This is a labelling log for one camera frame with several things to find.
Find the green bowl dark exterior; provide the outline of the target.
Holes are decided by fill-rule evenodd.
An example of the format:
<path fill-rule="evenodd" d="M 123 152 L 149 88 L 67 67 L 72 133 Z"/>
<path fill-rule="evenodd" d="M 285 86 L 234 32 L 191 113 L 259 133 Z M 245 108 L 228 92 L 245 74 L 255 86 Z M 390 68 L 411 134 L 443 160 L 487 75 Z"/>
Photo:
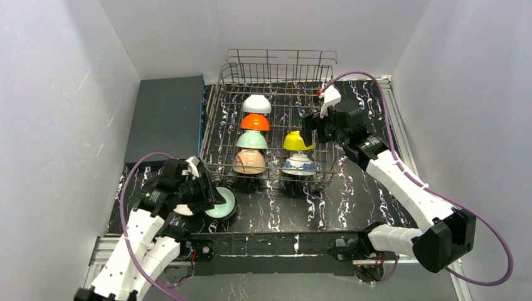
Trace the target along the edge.
<path fill-rule="evenodd" d="M 218 186 L 216 190 L 225 200 L 225 203 L 216 204 L 213 209 L 206 210 L 204 214 L 217 220 L 230 219 L 237 210 L 236 194 L 228 187 Z"/>

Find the yellow bowl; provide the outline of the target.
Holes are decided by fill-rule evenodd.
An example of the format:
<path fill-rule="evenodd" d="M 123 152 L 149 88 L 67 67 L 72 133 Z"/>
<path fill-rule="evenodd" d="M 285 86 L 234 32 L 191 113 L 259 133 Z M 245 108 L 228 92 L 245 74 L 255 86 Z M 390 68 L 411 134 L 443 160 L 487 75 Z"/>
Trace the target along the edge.
<path fill-rule="evenodd" d="M 300 136 L 300 132 L 292 131 L 285 136 L 283 148 L 288 151 L 309 151 L 314 149 L 315 145 L 311 143 L 310 146 L 306 146 L 303 138 Z"/>

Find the blue patterned bowl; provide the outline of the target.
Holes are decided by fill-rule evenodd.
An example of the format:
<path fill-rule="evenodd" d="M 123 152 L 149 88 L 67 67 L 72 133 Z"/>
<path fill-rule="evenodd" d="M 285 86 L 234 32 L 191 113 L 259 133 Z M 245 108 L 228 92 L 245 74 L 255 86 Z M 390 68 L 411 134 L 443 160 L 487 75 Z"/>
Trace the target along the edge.
<path fill-rule="evenodd" d="M 293 176 L 314 176 L 317 169 L 306 154 L 295 153 L 283 162 L 281 171 Z"/>

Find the beige floral bowl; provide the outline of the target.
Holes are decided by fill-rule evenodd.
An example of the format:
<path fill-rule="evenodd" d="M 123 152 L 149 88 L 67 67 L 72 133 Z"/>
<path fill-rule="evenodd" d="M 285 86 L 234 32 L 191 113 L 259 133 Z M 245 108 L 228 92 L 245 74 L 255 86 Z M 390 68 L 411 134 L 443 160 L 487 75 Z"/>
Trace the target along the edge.
<path fill-rule="evenodd" d="M 256 149 L 242 149 L 235 156 L 232 169 L 240 174 L 261 174 L 266 170 L 265 159 Z"/>

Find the orange rimmed white bowl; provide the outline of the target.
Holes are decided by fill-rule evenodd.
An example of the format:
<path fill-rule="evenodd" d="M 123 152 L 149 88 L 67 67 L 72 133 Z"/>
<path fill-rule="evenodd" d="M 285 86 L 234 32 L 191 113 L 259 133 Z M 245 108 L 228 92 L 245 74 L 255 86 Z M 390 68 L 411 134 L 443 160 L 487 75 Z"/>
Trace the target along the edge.
<path fill-rule="evenodd" d="M 247 114 L 240 123 L 245 130 L 269 131 L 270 124 L 264 114 Z"/>

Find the white bowl blue band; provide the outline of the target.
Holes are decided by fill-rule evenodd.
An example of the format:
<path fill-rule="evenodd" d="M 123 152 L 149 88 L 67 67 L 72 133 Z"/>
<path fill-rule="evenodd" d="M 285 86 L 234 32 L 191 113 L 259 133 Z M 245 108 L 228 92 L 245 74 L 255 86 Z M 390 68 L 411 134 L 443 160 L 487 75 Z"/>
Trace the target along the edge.
<path fill-rule="evenodd" d="M 250 95 L 244 100 L 242 111 L 251 114 L 270 114 L 272 106 L 264 95 Z"/>

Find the celadon green bowl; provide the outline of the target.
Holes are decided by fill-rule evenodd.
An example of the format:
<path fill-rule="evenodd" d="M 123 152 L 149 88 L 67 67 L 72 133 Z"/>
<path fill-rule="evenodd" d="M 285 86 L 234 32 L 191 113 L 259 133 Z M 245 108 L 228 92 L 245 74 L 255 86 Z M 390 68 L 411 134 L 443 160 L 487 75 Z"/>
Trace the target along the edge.
<path fill-rule="evenodd" d="M 243 149 L 267 149 L 268 143 L 260 131 L 246 130 L 237 139 L 236 146 Z"/>

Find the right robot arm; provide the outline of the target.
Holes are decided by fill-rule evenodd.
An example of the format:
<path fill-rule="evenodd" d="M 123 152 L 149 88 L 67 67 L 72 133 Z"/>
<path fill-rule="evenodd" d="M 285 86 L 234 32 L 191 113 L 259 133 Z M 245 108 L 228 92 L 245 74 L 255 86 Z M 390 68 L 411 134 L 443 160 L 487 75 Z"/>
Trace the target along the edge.
<path fill-rule="evenodd" d="M 349 160 L 380 182 L 410 213 L 416 228 L 374 223 L 359 232 L 359 247 L 366 253 L 394 252 L 414 257 L 426 270 L 437 273 L 472 251 L 476 217 L 458 209 L 407 178 L 407 168 L 395 159 L 382 136 L 372 134 L 356 104 L 339 102 L 326 114 L 302 119 L 300 136 L 305 145 L 334 142 Z"/>

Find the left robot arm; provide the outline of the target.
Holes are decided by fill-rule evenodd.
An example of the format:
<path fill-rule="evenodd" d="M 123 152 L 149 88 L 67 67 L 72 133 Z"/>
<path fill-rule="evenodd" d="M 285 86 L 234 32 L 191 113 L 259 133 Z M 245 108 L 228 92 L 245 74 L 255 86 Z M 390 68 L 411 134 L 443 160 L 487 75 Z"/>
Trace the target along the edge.
<path fill-rule="evenodd" d="M 150 288 L 157 288 L 173 300 L 180 296 L 157 281 L 164 269 L 185 248 L 187 231 L 166 225 L 171 213 L 213 219 L 228 219 L 237 208 L 232 189 L 216 185 L 202 160 L 169 157 L 162 172 L 139 191 L 128 216 L 124 194 L 119 209 L 122 236 L 109 259 L 88 288 L 79 288 L 75 300 L 143 300 Z"/>

